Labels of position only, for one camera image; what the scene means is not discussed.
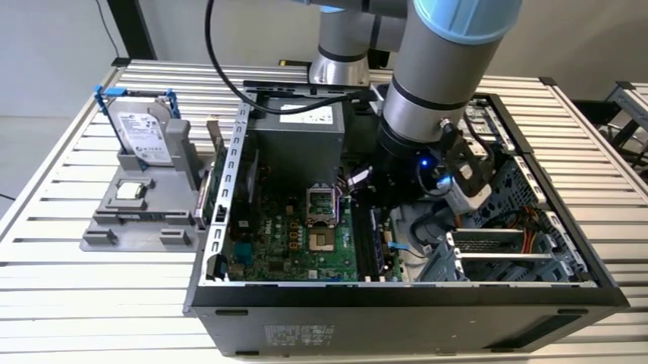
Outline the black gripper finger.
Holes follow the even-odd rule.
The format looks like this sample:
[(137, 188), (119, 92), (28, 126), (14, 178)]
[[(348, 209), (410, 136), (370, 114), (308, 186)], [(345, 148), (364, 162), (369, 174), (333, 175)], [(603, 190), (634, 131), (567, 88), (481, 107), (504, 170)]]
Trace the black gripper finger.
[(348, 187), (353, 199), (372, 199), (374, 197), (372, 177), (372, 166), (366, 166), (350, 174), (348, 178)]

